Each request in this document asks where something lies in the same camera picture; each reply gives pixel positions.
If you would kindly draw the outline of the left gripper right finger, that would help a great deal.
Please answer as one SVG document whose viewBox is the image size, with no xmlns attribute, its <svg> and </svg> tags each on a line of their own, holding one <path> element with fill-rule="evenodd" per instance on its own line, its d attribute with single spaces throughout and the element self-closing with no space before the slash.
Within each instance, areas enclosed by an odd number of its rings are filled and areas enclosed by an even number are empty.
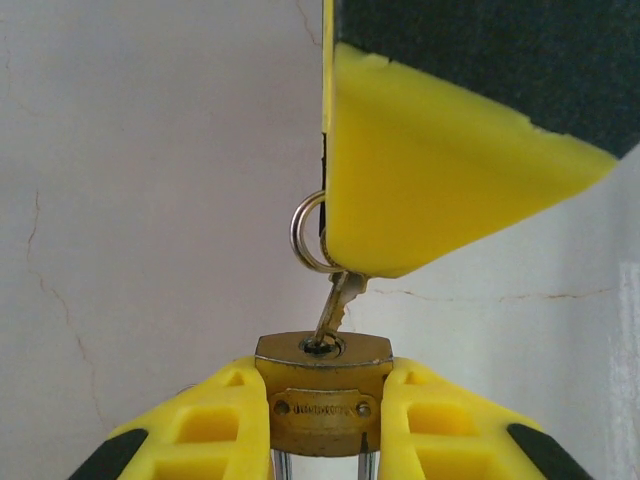
<svg viewBox="0 0 640 480">
<path fill-rule="evenodd" d="M 585 480 L 585 469 L 535 421 L 397 357 L 378 480 Z"/>
</svg>

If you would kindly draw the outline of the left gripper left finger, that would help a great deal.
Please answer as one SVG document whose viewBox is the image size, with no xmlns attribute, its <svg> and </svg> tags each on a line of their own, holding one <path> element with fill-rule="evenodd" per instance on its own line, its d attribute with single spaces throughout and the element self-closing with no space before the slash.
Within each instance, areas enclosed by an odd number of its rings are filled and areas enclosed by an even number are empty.
<svg viewBox="0 0 640 480">
<path fill-rule="evenodd" d="M 254 358 L 117 427 L 74 480 L 273 480 L 269 405 Z"/>
</svg>

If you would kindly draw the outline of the brass padlock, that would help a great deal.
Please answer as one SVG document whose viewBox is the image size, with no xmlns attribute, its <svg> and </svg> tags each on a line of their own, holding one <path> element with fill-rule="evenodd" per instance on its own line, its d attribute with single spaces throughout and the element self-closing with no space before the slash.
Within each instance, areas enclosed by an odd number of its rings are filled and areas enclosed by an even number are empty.
<svg viewBox="0 0 640 480">
<path fill-rule="evenodd" d="M 384 383 L 393 369 L 388 339 L 307 331 L 260 337 L 255 366 L 269 404 L 275 479 L 293 480 L 293 455 L 358 458 L 358 480 L 373 480 L 381 441 Z"/>
</svg>

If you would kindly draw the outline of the brass key with ring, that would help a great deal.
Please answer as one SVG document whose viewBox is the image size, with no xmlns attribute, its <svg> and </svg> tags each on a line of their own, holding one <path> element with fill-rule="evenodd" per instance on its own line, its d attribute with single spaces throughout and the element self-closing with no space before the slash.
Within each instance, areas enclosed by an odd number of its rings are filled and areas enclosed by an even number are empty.
<svg viewBox="0 0 640 480">
<path fill-rule="evenodd" d="M 304 230 L 312 211 L 325 200 L 323 190 L 307 196 L 295 209 L 290 227 L 289 242 L 298 261 L 307 269 L 329 275 L 331 289 L 315 331 L 303 342 L 303 350 L 313 355 L 327 354 L 339 346 L 337 332 L 347 305 L 366 291 L 369 277 L 339 266 L 329 256 L 326 243 L 321 240 L 324 260 L 314 257 L 309 250 Z"/>
</svg>

